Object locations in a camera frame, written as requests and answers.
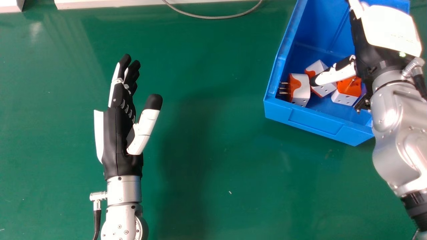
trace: silver robotic arm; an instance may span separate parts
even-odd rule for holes
[[[138,122],[133,95],[140,63],[127,54],[118,62],[111,82],[108,109],[94,111],[97,156],[104,166],[107,191],[90,194],[94,203],[95,234],[102,240],[141,240],[148,237],[142,218],[142,151],[151,135],[163,99],[148,97]],[[101,226],[101,201],[107,200],[106,220]]]
[[[367,87],[356,110],[372,113],[374,167],[427,233],[427,90],[413,19],[385,6],[349,0],[355,71]]]

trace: white block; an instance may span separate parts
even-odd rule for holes
[[[0,0],[0,13],[22,12],[24,0]]]
[[[292,93],[292,98],[290,98],[290,102],[296,105],[299,105],[301,107],[305,107],[308,103],[308,100],[310,99],[310,81],[308,79],[307,74],[298,74],[298,73],[291,73],[289,74],[289,81],[288,83],[292,85],[293,82],[299,81],[301,86],[297,89],[294,89]]]
[[[305,74],[309,78],[316,76],[317,74],[325,71],[328,67],[321,60],[317,60],[305,69]],[[311,87],[311,91],[314,92],[320,98],[332,93],[336,90],[336,83],[328,83],[322,86]]]
[[[335,90],[335,92],[333,92],[332,96],[330,97],[332,102],[347,105],[347,106],[352,106],[358,98],[359,97],[342,94],[338,90]]]
[[[170,4],[175,3],[212,3],[233,2],[242,0],[168,0]],[[124,6],[143,6],[164,4],[161,0],[55,0],[59,10],[64,9],[89,9]]]

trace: blue plastic box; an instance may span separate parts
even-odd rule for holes
[[[407,0],[366,0],[409,13]],[[373,137],[371,114],[360,114],[350,106],[333,103],[331,94],[315,94],[306,108],[276,98],[280,82],[289,73],[304,69],[321,59],[326,65],[354,54],[349,7],[344,0],[298,0],[277,53],[264,96],[266,117],[327,138],[357,146]]]

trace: green table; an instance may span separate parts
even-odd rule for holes
[[[351,147],[264,117],[294,4],[216,21],[166,6],[60,12],[51,0],[0,15],[0,239],[92,238],[89,193],[106,189],[93,110],[106,109],[124,53],[143,64],[137,109],[164,97],[144,151],[151,240],[410,239],[415,227],[373,168],[373,140]],[[426,2],[412,5],[425,40]]]

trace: green surface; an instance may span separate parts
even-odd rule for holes
[[[144,151],[151,240],[410,239],[414,226],[373,168],[373,140],[351,147],[264,117],[294,4],[217,21],[166,6],[60,12],[30,0],[0,15],[0,239],[92,238],[89,193],[106,189],[93,110],[106,109],[124,53],[143,64],[137,109],[150,93],[164,97]],[[426,2],[414,6],[427,39]]]

